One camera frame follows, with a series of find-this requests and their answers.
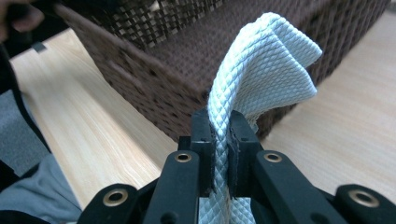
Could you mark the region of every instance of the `light blue towel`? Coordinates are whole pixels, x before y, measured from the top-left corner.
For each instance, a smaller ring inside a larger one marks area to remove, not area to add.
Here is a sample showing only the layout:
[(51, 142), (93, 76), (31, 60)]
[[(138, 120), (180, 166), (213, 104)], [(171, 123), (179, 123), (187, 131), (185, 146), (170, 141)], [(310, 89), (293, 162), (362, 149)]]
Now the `light blue towel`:
[(309, 99), (316, 89), (305, 68), (320, 48), (285, 19), (265, 13), (245, 26), (214, 80), (207, 105), (216, 132), (215, 192), (200, 200), (200, 223), (254, 223), (248, 199), (231, 200), (227, 188), (227, 129), (231, 111), (255, 127), (259, 115)]

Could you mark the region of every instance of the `metal screw hole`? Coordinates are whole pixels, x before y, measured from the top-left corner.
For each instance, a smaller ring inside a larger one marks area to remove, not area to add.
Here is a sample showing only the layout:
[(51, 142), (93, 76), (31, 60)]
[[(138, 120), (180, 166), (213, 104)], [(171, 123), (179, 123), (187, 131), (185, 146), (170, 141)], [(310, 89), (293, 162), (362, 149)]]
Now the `metal screw hole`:
[(126, 201), (128, 192), (125, 189), (113, 189), (103, 198), (103, 204), (108, 207), (118, 206)]
[(175, 156), (176, 161), (178, 162), (188, 162), (191, 160), (191, 155), (187, 153), (177, 154)]
[(348, 195), (355, 203), (360, 205), (372, 208), (379, 206), (379, 200), (375, 196), (361, 189), (350, 190)]
[(275, 153), (267, 153), (264, 155), (264, 158), (268, 161), (271, 162), (280, 162), (282, 161), (282, 157), (280, 157), (279, 155), (275, 154)]

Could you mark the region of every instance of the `textured fabric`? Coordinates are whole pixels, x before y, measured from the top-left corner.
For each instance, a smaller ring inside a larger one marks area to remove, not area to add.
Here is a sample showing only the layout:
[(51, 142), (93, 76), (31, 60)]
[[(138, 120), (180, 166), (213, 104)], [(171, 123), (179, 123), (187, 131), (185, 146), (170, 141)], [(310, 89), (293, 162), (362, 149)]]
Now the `textured fabric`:
[(0, 193), (0, 210), (20, 211), (49, 223), (78, 220), (81, 209), (52, 155), (37, 172)]
[(38, 164), (47, 149), (23, 120), (11, 91), (0, 95), (0, 160), (18, 176)]
[(232, 43), (214, 80), (208, 100), (216, 135), (215, 192), (201, 199), (201, 223), (253, 223), (247, 199), (230, 200), (226, 173), (227, 129), (233, 109), (250, 125), (263, 112), (313, 97), (316, 89), (305, 67), (320, 48), (285, 19), (263, 14), (246, 25)]

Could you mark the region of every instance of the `wooden floor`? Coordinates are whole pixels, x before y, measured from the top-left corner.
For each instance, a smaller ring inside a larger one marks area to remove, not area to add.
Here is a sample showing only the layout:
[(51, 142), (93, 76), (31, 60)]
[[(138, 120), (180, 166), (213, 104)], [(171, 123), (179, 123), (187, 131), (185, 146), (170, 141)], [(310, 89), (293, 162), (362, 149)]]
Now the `wooden floor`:
[(396, 14), (386, 13), (318, 95), (262, 142), (288, 155), (317, 187), (357, 183), (396, 203)]
[[(396, 15), (386, 13), (318, 96), (298, 105), (262, 142), (330, 193), (359, 183), (396, 203), (395, 23)], [(141, 188), (156, 178), (177, 145), (107, 85), (72, 31), (45, 45), (12, 63), (81, 206), (112, 183)]]

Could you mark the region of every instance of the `brown wicker basket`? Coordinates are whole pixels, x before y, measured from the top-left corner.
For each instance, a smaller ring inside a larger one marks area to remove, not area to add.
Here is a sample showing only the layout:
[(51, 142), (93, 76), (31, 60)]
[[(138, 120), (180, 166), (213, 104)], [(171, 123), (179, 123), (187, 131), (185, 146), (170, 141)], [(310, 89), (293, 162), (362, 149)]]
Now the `brown wicker basket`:
[[(106, 81), (140, 113), (174, 140), (190, 134), (190, 117), (207, 94), (228, 48), (247, 23), (263, 12), (285, 17), (323, 49), (308, 68), (315, 84), (327, 77), (385, 10), (389, 0), (228, 0), (222, 7), (145, 51), (58, 6)], [(268, 111), (259, 137), (293, 106)]]
[(64, 0), (80, 15), (111, 34), (129, 40), (139, 49), (154, 47), (220, 7), (224, 1), (114, 0), (115, 6), (104, 9), (76, 0)]

